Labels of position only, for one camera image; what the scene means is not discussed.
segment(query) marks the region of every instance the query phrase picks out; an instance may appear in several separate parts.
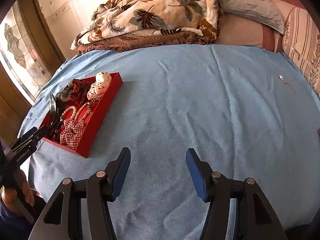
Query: red box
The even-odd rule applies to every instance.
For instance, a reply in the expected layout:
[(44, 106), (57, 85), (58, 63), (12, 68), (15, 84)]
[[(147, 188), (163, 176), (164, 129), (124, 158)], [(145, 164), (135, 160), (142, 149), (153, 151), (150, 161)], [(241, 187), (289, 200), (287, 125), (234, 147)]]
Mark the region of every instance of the red box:
[[(87, 158), (89, 155), (90, 147), (94, 141), (94, 138), (96, 137), (96, 134), (100, 128), (100, 125), (103, 121), (103, 118), (105, 114), (107, 113), (109, 106), (111, 105), (111, 102), (113, 98), (115, 97), (116, 93), (118, 92), (119, 88), (122, 85), (122, 79), (120, 74), (117, 73), (110, 73), (112, 77), (112, 81), (107, 88), (104, 95), (100, 98), (99, 102), (94, 103), (91, 106), (92, 109), (92, 115), (87, 115), (87, 117), (84, 119), (84, 122), (87, 124), (85, 127), (85, 130), (81, 136), (80, 142), (76, 148), (76, 150), (71, 149), (69, 146), (61, 145), (60, 143), (57, 143), (54, 141), (54, 139), (49, 139), (47, 136), (43, 137), (43, 140), (45, 140), (48, 143), (51, 143), (52, 145), (55, 145), (56, 147), (59, 147), (65, 151), (71, 152), (73, 154), (82, 156), (84, 158)], [(90, 77), (87, 79), (92, 79), (92, 81), (95, 82), (95, 77)], [(68, 102), (65, 105), (65, 109), (67, 109), (69, 106), (74, 106), (74, 102)], [(78, 120), (84, 116), (85, 112), (87, 111), (88, 106), (86, 106), (81, 113), (79, 114)], [(64, 119), (70, 118), (72, 115), (72, 111), (68, 111), (66, 115), (64, 116)], [(43, 119), (41, 126), (48, 125), (49, 122), (49, 113), (45, 116)]]

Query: silver bolt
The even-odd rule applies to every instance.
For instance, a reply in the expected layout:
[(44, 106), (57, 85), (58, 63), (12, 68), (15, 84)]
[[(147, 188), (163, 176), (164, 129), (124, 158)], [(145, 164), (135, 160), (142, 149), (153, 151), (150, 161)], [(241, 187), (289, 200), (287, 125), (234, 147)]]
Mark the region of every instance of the silver bolt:
[(71, 179), (66, 178), (66, 179), (64, 179), (64, 180), (62, 181), (62, 184), (63, 184), (63, 185), (68, 185), (70, 182), (71, 182)]
[(214, 171), (214, 172), (212, 173), (212, 177), (214, 177), (214, 178), (220, 178), (220, 177), (221, 177), (221, 173), (218, 172), (218, 171)]
[(97, 177), (102, 178), (106, 173), (104, 171), (98, 171)]
[(253, 185), (253, 184), (255, 184), (255, 180), (252, 178), (247, 178), (247, 183), (250, 185)]

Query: floral blanket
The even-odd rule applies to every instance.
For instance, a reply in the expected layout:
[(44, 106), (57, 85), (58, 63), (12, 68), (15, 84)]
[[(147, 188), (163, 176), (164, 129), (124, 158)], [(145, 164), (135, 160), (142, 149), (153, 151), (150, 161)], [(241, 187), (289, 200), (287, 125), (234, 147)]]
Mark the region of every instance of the floral blanket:
[[(177, 39), (173, 34), (190, 36), (190, 32), (198, 37), (192, 39), (195, 43), (212, 43), (217, 38), (218, 10), (218, 0), (108, 0), (99, 5), (71, 49), (78, 49), (80, 54), (96, 46), (126, 50), (127, 44), (114, 43), (128, 37), (136, 40), (139, 48), (157, 46), (155, 44), (170, 44), (171, 39)], [(117, 36), (125, 39), (113, 39)]]

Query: striped fabric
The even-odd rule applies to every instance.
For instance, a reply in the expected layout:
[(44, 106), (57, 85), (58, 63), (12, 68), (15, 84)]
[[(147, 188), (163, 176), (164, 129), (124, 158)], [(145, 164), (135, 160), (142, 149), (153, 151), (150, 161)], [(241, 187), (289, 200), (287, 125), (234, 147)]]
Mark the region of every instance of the striped fabric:
[(320, 94), (320, 34), (308, 12), (295, 7), (285, 22), (283, 49)]

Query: blue bed sheet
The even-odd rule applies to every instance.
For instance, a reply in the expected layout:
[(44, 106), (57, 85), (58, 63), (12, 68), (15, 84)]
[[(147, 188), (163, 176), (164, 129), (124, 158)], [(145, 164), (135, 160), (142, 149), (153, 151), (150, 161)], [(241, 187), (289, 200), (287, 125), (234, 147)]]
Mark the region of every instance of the blue bed sheet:
[(63, 178), (86, 179), (129, 147), (123, 190), (109, 205), (118, 239), (198, 239), (209, 205), (186, 166), (193, 147), (226, 177), (254, 178), (285, 228), (311, 222), (320, 206), (320, 103), (284, 55), (225, 45), (88, 52), (55, 73), (20, 132), (40, 125), (50, 94), (99, 71), (120, 72), (124, 83), (90, 157), (41, 142), (30, 159), (29, 181), (45, 200)]

